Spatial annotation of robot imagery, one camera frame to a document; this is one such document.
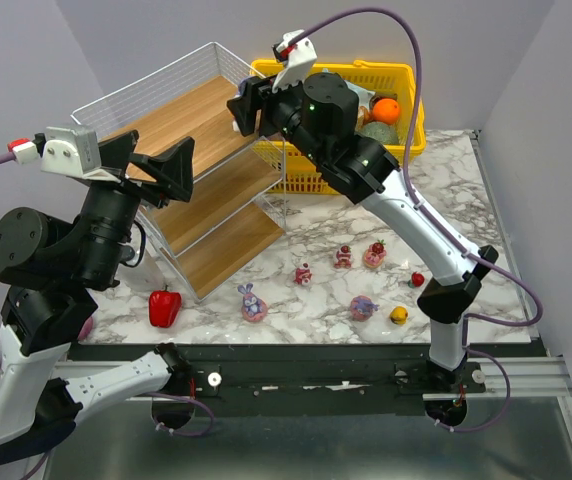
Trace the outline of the purple bunny sundae toy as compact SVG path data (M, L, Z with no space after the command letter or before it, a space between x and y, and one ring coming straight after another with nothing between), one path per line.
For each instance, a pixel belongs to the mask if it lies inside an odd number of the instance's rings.
M244 92L244 88L245 88L245 84L247 83L247 81L249 79L250 79L250 77L246 77L239 83L239 85L237 87L237 92L236 92L235 96L233 97L234 99L242 97L243 92ZM233 118L233 121L232 121L232 128L233 128L233 131L235 131L236 133L241 133L239 125L238 125L237 120L235 118Z

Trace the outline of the purple bunny donut toy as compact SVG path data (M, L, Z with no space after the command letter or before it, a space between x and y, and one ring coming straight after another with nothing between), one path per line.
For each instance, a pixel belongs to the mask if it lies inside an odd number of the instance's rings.
M262 321L268 312L267 304L252 291L253 284L239 285L238 292L243 296L241 305L242 317L250 323Z

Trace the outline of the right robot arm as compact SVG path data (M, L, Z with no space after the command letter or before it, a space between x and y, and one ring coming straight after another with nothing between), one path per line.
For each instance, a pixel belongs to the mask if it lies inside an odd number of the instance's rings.
M242 135L281 134L322 179L390 227L422 259L432 277L418 299L429 317L429 360L444 371L466 357L462 317L498 259L492 246L466 240L404 181L396 158L355 129L358 95L335 73L274 89L271 77L245 79L227 107Z

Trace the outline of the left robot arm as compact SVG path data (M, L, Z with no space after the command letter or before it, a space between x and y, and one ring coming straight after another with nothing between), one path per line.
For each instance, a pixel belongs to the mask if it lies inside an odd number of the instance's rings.
M190 365L171 343L97 375L53 374L96 310L93 293L117 285L139 207L191 198L193 138L155 156L138 153L138 139L130 130L102 141L74 125L8 147L8 159L39 162L88 191L70 222L28 207L0 219L0 282L8 286L0 326L0 466L50 451L109 406L189 381Z

